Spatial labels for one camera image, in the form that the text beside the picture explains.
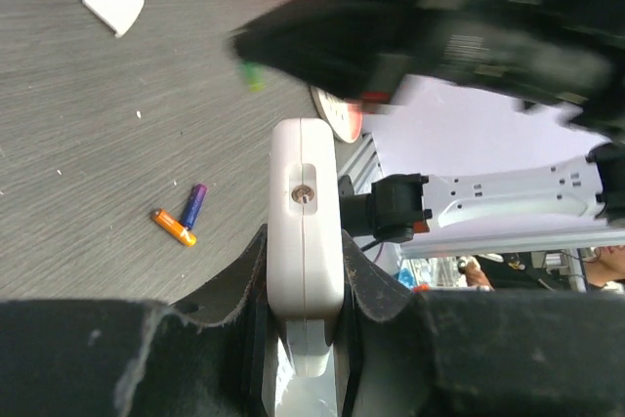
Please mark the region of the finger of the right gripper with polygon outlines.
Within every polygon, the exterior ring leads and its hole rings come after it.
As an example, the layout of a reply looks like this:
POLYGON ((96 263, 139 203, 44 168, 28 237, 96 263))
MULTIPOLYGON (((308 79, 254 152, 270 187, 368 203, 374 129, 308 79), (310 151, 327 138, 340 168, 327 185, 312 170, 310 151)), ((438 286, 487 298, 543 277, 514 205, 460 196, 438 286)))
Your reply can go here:
POLYGON ((429 23, 420 0, 289 0, 235 30, 232 51, 337 98, 388 103, 429 23))

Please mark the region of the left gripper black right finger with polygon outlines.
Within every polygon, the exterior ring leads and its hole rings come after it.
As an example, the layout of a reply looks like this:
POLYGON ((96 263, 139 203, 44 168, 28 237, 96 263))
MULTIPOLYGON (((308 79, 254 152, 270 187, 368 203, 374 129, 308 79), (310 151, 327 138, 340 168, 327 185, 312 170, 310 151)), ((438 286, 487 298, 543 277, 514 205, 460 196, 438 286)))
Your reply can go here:
POLYGON ((343 416, 620 416, 624 300, 412 292, 343 239, 343 416))

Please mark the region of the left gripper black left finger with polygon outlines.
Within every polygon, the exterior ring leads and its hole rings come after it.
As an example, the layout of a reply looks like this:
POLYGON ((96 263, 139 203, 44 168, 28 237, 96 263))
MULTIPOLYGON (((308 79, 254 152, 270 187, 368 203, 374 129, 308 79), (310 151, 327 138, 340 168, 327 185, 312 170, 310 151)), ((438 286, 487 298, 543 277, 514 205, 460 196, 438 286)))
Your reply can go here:
POLYGON ((5 416, 265 416, 267 232, 183 300, 5 300, 5 416))

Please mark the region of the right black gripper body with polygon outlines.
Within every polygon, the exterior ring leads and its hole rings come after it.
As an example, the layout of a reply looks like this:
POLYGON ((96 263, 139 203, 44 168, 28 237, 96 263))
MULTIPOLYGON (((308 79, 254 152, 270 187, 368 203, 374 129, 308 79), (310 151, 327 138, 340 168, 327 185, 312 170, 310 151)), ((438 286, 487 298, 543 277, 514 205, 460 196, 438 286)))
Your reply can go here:
POLYGON ((572 104, 569 124, 624 135, 624 0, 401 0, 392 92, 408 75, 572 104))

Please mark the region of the white remote control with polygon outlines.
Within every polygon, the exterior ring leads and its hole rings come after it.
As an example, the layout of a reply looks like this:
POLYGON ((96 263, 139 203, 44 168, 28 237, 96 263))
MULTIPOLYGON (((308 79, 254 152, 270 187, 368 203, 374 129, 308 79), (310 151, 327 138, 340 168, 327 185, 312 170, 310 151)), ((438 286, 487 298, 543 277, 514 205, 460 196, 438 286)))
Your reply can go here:
POLYGON ((344 268, 332 130, 318 118, 283 120, 271 133, 270 160, 267 295, 293 372, 276 409, 335 416, 344 268))

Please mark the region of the white battery cover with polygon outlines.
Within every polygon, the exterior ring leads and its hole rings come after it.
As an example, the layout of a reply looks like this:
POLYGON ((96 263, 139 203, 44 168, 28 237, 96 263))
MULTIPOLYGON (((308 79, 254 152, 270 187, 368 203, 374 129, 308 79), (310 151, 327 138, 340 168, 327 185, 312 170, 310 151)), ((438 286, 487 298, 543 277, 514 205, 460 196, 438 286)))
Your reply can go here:
POLYGON ((82 0, 82 4, 121 38, 136 22, 145 0, 82 0))

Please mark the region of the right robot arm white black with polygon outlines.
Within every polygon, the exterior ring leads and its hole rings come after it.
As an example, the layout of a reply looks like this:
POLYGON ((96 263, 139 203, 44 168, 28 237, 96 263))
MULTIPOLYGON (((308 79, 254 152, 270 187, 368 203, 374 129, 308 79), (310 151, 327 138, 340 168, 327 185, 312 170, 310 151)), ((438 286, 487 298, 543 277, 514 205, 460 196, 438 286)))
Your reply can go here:
POLYGON ((232 37, 244 61, 374 110, 408 75, 516 99, 572 104, 605 137, 552 166, 471 177, 392 175, 341 201, 343 228, 402 242, 492 215, 624 224, 624 0, 290 0, 232 37))

